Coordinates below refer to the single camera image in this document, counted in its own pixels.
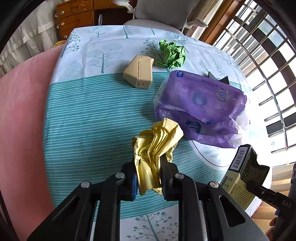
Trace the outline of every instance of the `green crumpled paper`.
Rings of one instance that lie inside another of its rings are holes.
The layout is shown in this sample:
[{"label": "green crumpled paper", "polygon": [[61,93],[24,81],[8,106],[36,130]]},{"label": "green crumpled paper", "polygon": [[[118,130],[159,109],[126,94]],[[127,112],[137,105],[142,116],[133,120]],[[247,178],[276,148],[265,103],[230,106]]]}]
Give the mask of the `green crumpled paper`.
[{"label": "green crumpled paper", "polygon": [[181,67],[186,59],[185,48],[183,46],[176,46],[176,43],[167,43],[165,39],[160,40],[159,47],[164,54],[163,62],[154,61],[156,65],[161,67],[173,69]]}]

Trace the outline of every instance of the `yellow plastic bag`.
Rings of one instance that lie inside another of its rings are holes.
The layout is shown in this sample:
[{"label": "yellow plastic bag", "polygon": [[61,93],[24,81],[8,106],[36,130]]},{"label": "yellow plastic bag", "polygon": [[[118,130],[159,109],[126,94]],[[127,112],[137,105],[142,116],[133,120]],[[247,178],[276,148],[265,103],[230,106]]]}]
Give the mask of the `yellow plastic bag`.
[{"label": "yellow plastic bag", "polygon": [[151,130],[142,131],[133,137],[131,146],[134,149],[134,161],[138,176],[138,186],[141,195],[153,189],[162,195],[159,178],[160,156],[166,154],[169,162],[173,160],[173,150],[183,136],[178,123],[163,118],[155,122]]}]

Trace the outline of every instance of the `purple package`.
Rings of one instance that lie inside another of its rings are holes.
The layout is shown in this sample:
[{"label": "purple package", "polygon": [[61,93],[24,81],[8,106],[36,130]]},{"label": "purple package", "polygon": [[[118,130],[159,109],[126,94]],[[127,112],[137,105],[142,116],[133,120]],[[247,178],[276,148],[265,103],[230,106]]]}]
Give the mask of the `purple package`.
[{"label": "purple package", "polygon": [[200,143],[236,148],[240,127],[235,122],[245,108],[244,93],[230,85],[197,74],[172,71],[154,99],[158,120],[179,123],[184,136]]}]

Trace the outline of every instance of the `pink pillow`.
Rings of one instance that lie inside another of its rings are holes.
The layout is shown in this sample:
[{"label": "pink pillow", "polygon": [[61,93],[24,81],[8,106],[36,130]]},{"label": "pink pillow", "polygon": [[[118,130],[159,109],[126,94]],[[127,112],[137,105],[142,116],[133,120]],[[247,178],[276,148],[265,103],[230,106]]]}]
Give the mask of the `pink pillow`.
[{"label": "pink pillow", "polygon": [[62,46],[0,78],[0,189],[21,241],[51,213],[42,146],[49,82]]}]

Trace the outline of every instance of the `teal striped fabric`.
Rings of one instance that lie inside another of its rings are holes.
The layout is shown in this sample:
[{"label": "teal striped fabric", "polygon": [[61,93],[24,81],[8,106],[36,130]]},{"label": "teal striped fabric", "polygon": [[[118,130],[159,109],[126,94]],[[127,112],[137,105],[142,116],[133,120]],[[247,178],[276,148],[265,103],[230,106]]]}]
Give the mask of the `teal striped fabric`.
[{"label": "teal striped fabric", "polygon": [[[149,90],[134,88],[122,78],[122,73],[50,86],[45,110],[44,155],[55,206],[82,181],[102,182],[132,159],[131,138],[157,121],[152,101],[167,74],[154,72]],[[180,140],[173,155],[179,171],[195,181],[219,182],[224,176],[225,171],[205,165],[185,138]],[[134,202],[122,202],[121,218],[174,204],[148,191],[145,196],[137,195]]]}]

